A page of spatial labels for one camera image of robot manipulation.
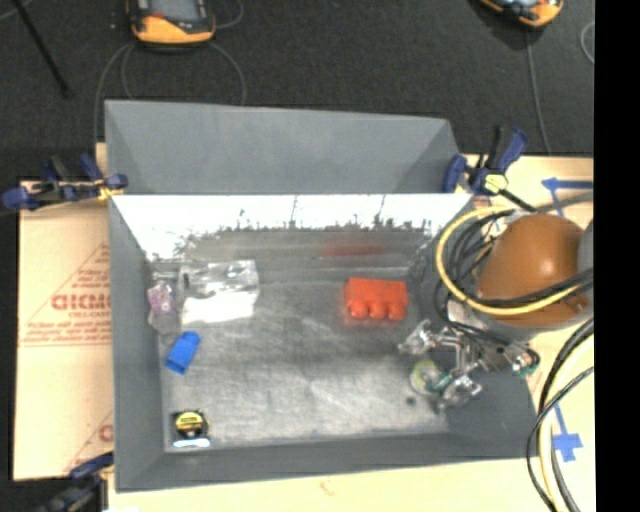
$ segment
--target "red block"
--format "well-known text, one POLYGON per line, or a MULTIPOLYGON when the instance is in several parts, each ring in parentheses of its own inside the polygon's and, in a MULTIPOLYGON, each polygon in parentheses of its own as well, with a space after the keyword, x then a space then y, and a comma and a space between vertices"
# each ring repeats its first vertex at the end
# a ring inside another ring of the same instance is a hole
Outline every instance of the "red block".
POLYGON ((409 303, 407 284, 385 279, 352 277, 344 285, 344 297, 354 318, 402 320, 409 303))

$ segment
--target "clamp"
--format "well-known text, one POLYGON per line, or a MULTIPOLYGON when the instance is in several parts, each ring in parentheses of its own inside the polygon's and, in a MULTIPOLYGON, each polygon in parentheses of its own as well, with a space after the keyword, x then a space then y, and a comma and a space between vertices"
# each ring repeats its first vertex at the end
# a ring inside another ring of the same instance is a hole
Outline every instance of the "clamp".
POLYGON ((84 181, 72 181, 62 160, 53 156, 44 165, 42 180, 29 187, 12 188, 2 194, 4 207, 10 210, 37 210, 53 204, 106 197, 129 184, 124 174, 104 177, 88 153, 80 155, 79 160, 86 175, 84 181))
POLYGON ((113 464, 112 451, 80 464, 67 477, 69 487, 29 512, 77 512, 86 510, 91 502, 95 510, 104 510, 108 502, 108 481, 101 472, 113 464))
POLYGON ((521 208, 535 212, 536 209, 533 206, 507 190, 509 184, 506 177, 507 169, 520 158, 528 144, 529 139, 522 130, 513 127, 511 138, 507 141, 504 137, 504 129, 499 127, 489 154, 486 158, 480 155, 475 167, 468 165, 467 159, 461 154, 453 156, 445 172, 442 192, 454 192, 459 183, 464 183, 466 175, 466 184, 463 186, 472 194, 501 195, 521 208))

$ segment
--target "black floor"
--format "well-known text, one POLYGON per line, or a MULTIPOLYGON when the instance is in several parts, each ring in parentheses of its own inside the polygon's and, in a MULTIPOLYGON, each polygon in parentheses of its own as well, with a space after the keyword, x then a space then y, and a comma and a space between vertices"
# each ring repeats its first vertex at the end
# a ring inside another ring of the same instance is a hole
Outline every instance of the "black floor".
MULTIPOLYGON (((218 50, 166 55, 126 46, 124 0, 25 0, 74 93, 65 99, 13 0, 0 0, 0 187, 37 175, 52 154, 74 160, 92 148, 103 97, 238 104, 240 77, 220 49, 242 72, 247 105, 446 118, 466 153, 486 151, 496 125, 516 125, 529 154, 593 155, 595 0, 565 2, 542 31, 479 0, 243 1, 242 20, 218 33, 218 50)), ((236 0, 213 5, 221 24, 238 13, 236 0)), ((0 218, 0 227, 0 510, 11 512, 63 483, 8 481, 15 219, 0 218)))

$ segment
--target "gray panel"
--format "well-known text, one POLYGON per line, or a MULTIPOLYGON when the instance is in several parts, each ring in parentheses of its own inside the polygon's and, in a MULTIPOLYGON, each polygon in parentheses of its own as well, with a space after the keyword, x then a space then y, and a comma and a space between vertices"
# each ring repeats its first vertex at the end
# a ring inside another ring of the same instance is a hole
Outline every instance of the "gray panel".
POLYGON ((138 194, 440 192, 457 152, 424 117, 117 100, 105 119, 138 194))
POLYGON ((155 331, 145 303, 146 262, 113 202, 109 204, 111 308, 118 485, 162 454, 163 422, 155 331))

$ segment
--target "blue lego brick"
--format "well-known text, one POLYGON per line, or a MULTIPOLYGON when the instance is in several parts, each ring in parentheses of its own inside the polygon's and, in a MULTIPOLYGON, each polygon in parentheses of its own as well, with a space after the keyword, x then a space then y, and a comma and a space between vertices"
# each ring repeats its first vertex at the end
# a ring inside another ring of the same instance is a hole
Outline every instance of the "blue lego brick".
POLYGON ((186 331, 176 340, 164 365, 170 370, 184 375, 198 350, 200 336, 194 331, 186 331))

